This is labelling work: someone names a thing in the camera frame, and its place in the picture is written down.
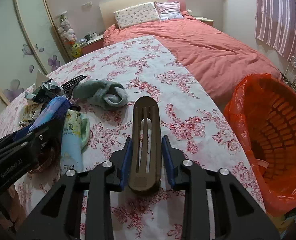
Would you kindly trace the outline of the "white mug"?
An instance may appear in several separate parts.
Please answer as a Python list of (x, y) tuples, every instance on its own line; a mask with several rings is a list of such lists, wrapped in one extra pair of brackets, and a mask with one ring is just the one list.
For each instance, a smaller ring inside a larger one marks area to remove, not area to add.
[(91, 33), (90, 38), (91, 38), (92, 40), (93, 40), (93, 39), (96, 39), (96, 38), (97, 38), (97, 33)]

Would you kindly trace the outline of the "floral white pillow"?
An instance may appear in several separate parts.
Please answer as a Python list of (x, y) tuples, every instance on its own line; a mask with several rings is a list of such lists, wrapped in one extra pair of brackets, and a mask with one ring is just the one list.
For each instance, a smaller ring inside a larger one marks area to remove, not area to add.
[(160, 16), (153, 2), (134, 5), (114, 12), (120, 30), (152, 21), (160, 21)]

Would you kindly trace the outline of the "blue snack wrapper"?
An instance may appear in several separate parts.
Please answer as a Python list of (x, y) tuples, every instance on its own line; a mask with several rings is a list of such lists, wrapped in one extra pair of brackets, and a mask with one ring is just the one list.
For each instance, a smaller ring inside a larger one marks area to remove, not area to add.
[(63, 122), (66, 112), (70, 107), (71, 103), (64, 95), (53, 98), (49, 103), (43, 103), (41, 113), (35, 122), (16, 131), (14, 141), (23, 138), (27, 133), (52, 119), (58, 119), (60, 122)]

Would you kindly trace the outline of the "floral sliding wardrobe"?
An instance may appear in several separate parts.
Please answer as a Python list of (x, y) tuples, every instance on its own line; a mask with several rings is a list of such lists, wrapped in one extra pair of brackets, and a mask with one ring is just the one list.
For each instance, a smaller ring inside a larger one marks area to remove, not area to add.
[(39, 73), (70, 60), (46, 0), (0, 0), (0, 133), (17, 127), (24, 93)]

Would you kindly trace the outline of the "floral hand cream tube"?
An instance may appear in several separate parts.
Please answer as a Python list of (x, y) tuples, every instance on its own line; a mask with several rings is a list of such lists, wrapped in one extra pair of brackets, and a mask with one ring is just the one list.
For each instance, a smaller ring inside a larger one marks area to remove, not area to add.
[(60, 152), (61, 175), (68, 170), (81, 172), (83, 169), (81, 124), (79, 112), (72, 110), (66, 112)]

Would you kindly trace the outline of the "black foam mesh sleeve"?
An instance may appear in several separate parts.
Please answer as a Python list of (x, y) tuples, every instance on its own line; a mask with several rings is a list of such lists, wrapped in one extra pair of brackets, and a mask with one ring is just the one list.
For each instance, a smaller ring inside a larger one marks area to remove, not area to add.
[(79, 75), (74, 77), (73, 79), (63, 83), (60, 87), (62, 87), (68, 99), (71, 99), (73, 90), (78, 86), (78, 84), (86, 79), (87, 77), (84, 75)]

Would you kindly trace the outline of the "grey crumpled paper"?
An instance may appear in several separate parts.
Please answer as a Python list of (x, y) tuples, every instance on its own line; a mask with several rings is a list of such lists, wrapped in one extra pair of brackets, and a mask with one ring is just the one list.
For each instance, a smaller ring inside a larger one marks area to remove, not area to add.
[(40, 70), (36, 72), (36, 81), (34, 84), (34, 88), (37, 89), (42, 85), (43, 82), (47, 82), (49, 78), (45, 76)]

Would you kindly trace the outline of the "floral white bedsheet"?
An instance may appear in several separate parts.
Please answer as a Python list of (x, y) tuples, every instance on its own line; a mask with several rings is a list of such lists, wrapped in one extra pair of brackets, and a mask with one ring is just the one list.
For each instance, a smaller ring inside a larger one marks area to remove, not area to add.
[(235, 133), (154, 37), (119, 42), (50, 74), (85, 75), (19, 126), (0, 114), (0, 195), (13, 187), (16, 239), (271, 239), (278, 232)]

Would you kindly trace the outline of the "orange lined trash basket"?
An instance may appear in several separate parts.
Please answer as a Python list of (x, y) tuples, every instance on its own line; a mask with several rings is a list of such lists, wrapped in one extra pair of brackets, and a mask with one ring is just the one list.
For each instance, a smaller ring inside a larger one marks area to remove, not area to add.
[(224, 116), (256, 176), (266, 211), (296, 208), (296, 93), (270, 74), (246, 76)]

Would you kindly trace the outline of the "pink striped pillow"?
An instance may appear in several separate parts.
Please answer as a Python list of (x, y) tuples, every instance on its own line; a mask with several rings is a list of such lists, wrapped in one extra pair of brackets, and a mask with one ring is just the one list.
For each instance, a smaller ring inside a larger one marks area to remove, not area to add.
[(155, 7), (161, 21), (183, 18), (179, 1), (155, 2)]

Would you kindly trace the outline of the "salmon pink duvet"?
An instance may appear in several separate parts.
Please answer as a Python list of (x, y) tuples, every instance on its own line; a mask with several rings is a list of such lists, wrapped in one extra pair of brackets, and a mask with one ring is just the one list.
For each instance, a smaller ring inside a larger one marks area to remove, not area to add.
[(211, 27), (187, 12), (183, 18), (145, 22), (125, 29), (111, 25), (103, 34), (104, 46), (141, 36), (153, 36), (187, 68), (218, 106), (231, 99), (247, 75), (271, 74), (279, 69), (263, 54)]

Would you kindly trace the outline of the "stuffed toy tower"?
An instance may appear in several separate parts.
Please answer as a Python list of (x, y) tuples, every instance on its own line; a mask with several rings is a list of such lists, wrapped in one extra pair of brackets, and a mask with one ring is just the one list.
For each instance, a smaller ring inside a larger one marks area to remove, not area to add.
[(78, 42), (78, 38), (75, 34), (75, 31), (72, 28), (71, 23), (66, 16), (66, 12), (59, 16), (59, 23), (57, 25), (57, 29), (60, 35), (60, 38), (68, 50), (70, 56), (73, 59), (77, 59), (82, 56), (82, 49)]

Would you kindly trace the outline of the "grey-green sock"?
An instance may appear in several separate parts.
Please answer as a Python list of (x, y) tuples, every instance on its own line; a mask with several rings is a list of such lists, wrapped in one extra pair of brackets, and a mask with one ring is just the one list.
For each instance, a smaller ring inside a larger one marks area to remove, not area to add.
[(128, 103), (123, 85), (107, 80), (88, 80), (78, 84), (73, 92), (74, 99), (85, 99), (93, 106), (104, 110), (115, 110)]

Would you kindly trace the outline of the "yellow crumpled wrapper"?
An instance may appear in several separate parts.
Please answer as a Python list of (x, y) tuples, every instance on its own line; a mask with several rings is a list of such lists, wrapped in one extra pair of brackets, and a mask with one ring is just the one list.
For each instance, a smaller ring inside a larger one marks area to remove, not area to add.
[(35, 122), (43, 107), (41, 104), (25, 105), (19, 114), (19, 127), (26, 127)]

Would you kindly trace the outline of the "far white nightstand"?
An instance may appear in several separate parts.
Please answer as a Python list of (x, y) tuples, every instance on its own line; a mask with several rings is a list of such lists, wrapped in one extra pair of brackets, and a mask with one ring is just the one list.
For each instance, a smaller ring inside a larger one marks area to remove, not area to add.
[(197, 16), (195, 16), (194, 18), (197, 19), (198, 21), (202, 22), (202, 23), (205, 23), (205, 24), (209, 25), (209, 26), (212, 26), (212, 27), (214, 26), (214, 21), (211, 20), (211, 19), (208, 19), (208, 18), (205, 18), (205, 17), (197, 17)]

